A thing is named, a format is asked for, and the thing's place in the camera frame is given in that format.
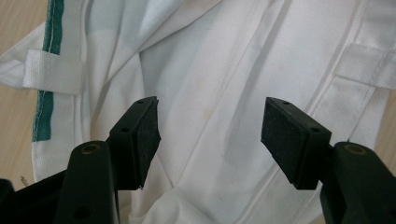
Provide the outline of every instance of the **green stripe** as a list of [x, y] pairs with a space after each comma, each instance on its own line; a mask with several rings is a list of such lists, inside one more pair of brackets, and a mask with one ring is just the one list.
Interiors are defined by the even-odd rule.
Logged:
[[[62, 42], [62, 15], [64, 0], [49, 0], [43, 50], [59, 54]], [[53, 112], [53, 92], [38, 91], [37, 108], [33, 123], [33, 141], [50, 140], [50, 119]]]

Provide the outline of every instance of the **screw hole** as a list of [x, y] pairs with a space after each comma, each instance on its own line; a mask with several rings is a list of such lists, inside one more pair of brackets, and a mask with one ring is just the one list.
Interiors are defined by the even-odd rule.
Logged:
[[99, 148], [100, 148], [99, 145], [96, 144], [87, 145], [81, 149], [81, 153], [85, 155], [89, 155]]
[[311, 131], [314, 132], [314, 133], [320, 133], [320, 130], [317, 129], [317, 128], [311, 128]]
[[347, 145], [347, 146], [345, 146], [345, 148], [350, 153], [353, 153], [353, 154], [356, 154], [356, 155], [360, 155], [360, 156], [366, 155], [366, 150], [364, 150], [364, 148], [362, 148], [362, 147], [354, 146], [354, 145]]
[[76, 209], [73, 214], [75, 220], [84, 220], [91, 216], [94, 210], [93, 205], [82, 205], [80, 208]]

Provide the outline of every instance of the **white garment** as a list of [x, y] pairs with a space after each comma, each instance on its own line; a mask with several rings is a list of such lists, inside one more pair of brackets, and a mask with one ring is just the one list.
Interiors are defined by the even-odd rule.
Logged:
[[[134, 101], [157, 95], [163, 140], [145, 188], [132, 193], [130, 223], [307, 223], [320, 213], [318, 192], [295, 190], [260, 142], [265, 97], [300, 107], [332, 144], [373, 148], [396, 87], [395, 5], [68, 0], [59, 56], [37, 53], [44, 63], [29, 73], [20, 54], [42, 38], [31, 35], [0, 58], [0, 80], [54, 92], [50, 139], [34, 142], [36, 180], [66, 168], [80, 143], [105, 140]], [[48, 64], [53, 83], [77, 75], [66, 87], [44, 85]]]

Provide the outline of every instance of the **white lab coat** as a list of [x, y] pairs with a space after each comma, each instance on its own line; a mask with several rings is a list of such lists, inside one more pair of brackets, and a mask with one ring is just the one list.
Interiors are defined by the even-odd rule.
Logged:
[[156, 95], [163, 140], [145, 188], [123, 194], [129, 223], [309, 222], [318, 191], [295, 190], [260, 141], [265, 97], [299, 106], [332, 144], [373, 148], [396, 87], [392, 0], [50, 3], [47, 27], [0, 58], [3, 83], [53, 92], [37, 106], [35, 180]]

